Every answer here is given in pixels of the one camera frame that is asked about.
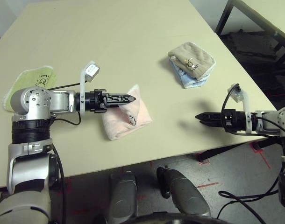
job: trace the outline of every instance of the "towel tag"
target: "towel tag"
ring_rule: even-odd
[[[136,120],[132,115],[128,115],[128,120],[133,126],[136,125]]]

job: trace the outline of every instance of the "green towel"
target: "green towel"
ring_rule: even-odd
[[[12,88],[7,92],[4,97],[4,109],[13,112],[13,109],[11,107],[11,97],[16,91],[32,86],[40,86],[45,89],[49,89],[54,86],[56,78],[57,76],[54,74],[53,68],[50,66],[43,66],[38,69],[23,71],[16,79]]]

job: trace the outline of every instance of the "black cable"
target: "black cable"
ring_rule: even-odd
[[[61,88],[67,88],[67,87],[76,86],[76,85],[80,85],[80,83],[74,83],[74,84],[70,84],[70,85],[62,85],[62,86],[50,88],[48,90],[58,90],[58,89],[61,89]]]
[[[284,168],[282,167],[280,172],[279,173],[282,173],[284,171]],[[243,202],[254,202],[254,201],[258,201],[262,198],[264,198],[265,196],[270,196],[270,195],[274,195],[276,193],[278,193],[278,190],[274,190],[272,191],[272,189],[275,187],[275,185],[277,184],[278,182],[278,176],[277,178],[275,179],[274,183],[272,184],[272,186],[268,189],[268,191],[266,191],[265,194],[259,194],[259,195],[249,195],[249,196],[236,196],[236,198],[239,198],[239,199],[248,199],[248,198],[255,198],[255,199],[251,199],[251,200],[244,200]],[[228,196],[228,195],[224,195],[223,193],[221,193],[221,191],[218,192],[218,194],[222,197],[225,197],[225,198],[230,198],[230,199],[235,199],[231,196]],[[219,211],[218,215],[217,215],[217,219],[219,218],[219,216],[221,215],[221,212],[222,210],[227,207],[229,204],[234,204],[234,203],[237,203],[237,202],[240,202],[238,200],[236,201],[230,201],[228,203],[226,203]]]
[[[52,148],[54,151],[54,154],[57,156],[57,162],[58,162],[58,166],[59,166],[59,173],[60,173],[60,177],[62,179],[62,193],[63,193],[63,207],[62,207],[62,224],[66,223],[66,213],[67,213],[67,203],[66,203],[66,198],[67,198],[67,192],[66,192],[66,185],[65,185],[65,181],[64,181],[64,169],[63,169],[63,165],[62,162],[60,161],[57,149],[55,148],[55,146],[52,144]]]
[[[225,195],[229,195],[231,197],[233,197],[234,199],[236,199],[238,202],[240,202],[245,208],[247,208],[258,220],[260,223],[262,224],[266,224],[266,222],[264,222],[264,220],[258,215],[258,213],[256,213],[250,206],[248,206],[243,200],[241,200],[240,198],[236,197],[235,195],[227,192],[227,191],[219,191],[218,194],[220,196],[222,196],[222,194],[225,194]]]
[[[235,84],[231,89],[230,91],[228,92],[227,94],[227,97],[225,98],[223,104],[222,104],[222,108],[221,108],[221,125],[223,126],[223,128],[231,133],[231,134],[235,134],[235,135],[244,135],[244,136],[263,136],[263,137],[267,137],[267,138],[270,138],[271,136],[269,135],[266,135],[266,134],[247,134],[247,133],[236,133],[236,132],[232,132],[228,129],[227,125],[226,125],[226,121],[225,121],[225,107],[226,107],[226,104],[228,102],[228,99],[229,97],[231,96],[232,92],[235,90],[236,87],[239,87],[239,84]]]
[[[61,121],[67,122],[67,123],[69,123],[69,124],[71,124],[71,125],[77,126],[77,125],[80,125],[80,123],[81,123],[81,116],[80,116],[80,113],[79,113],[79,112],[78,112],[78,118],[79,118],[79,122],[78,122],[78,123],[73,123],[73,122],[71,122],[71,121],[69,121],[69,120],[66,120],[66,119],[63,119],[63,118],[56,118],[56,119],[54,119],[54,121],[56,121],[56,120],[61,120]]]
[[[261,119],[261,120],[265,120],[265,121],[267,121],[267,122],[273,124],[274,126],[278,127],[279,129],[281,129],[281,130],[283,130],[283,131],[285,132],[285,129],[284,129],[283,127],[281,127],[281,126],[278,125],[277,123],[274,123],[274,122],[271,121],[271,120],[268,120],[268,119],[266,119],[266,118],[261,118],[261,117],[256,117],[256,118],[257,118],[257,119]]]
[[[233,204],[234,202],[235,202],[235,201],[231,201],[231,202],[226,203],[224,206],[222,206],[222,208],[219,210],[219,213],[218,213],[216,219],[219,219],[219,216],[221,215],[221,212],[222,212],[222,210],[223,210],[225,207],[227,207],[229,204]]]

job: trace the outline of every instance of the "white wall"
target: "white wall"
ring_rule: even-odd
[[[9,8],[6,1],[0,0],[0,36],[7,31],[16,18],[17,16]]]
[[[29,2],[45,0],[0,0],[0,36],[12,25]]]
[[[215,30],[221,14],[228,0],[189,0],[196,8],[199,14]],[[237,8],[233,8],[232,13],[223,30],[223,34],[228,32],[236,32],[243,29],[246,32],[262,31],[262,29],[250,20],[246,15]]]
[[[0,0],[0,36],[7,31],[27,3],[39,1],[44,0]],[[228,0],[190,0],[213,30],[215,30],[217,26],[227,1]],[[234,8],[223,33],[235,32],[239,29],[245,31],[261,30],[253,21]]]

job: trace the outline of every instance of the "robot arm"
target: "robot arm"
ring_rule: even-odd
[[[81,82],[92,81],[98,71],[95,64],[88,64]],[[30,87],[17,91],[11,98],[14,115],[8,147],[7,189],[11,196],[0,203],[0,224],[50,221],[49,189],[59,180],[58,159],[50,153],[50,126],[57,115],[81,110],[106,112],[134,100],[128,94],[109,94],[104,89],[81,88],[76,93]]]
[[[258,134],[280,136],[283,147],[281,160],[284,172],[279,175],[278,190],[279,200],[285,206],[285,131],[271,123],[273,122],[285,129],[285,107],[279,111],[255,111],[254,113],[250,113],[247,93],[239,85],[238,88],[234,89],[231,97],[237,103],[240,101],[243,102],[244,111],[237,112],[234,109],[225,109],[224,114],[205,112],[198,114],[195,118],[207,126],[225,127],[226,132],[236,133],[238,131],[245,131],[246,133],[251,133],[255,131]]]

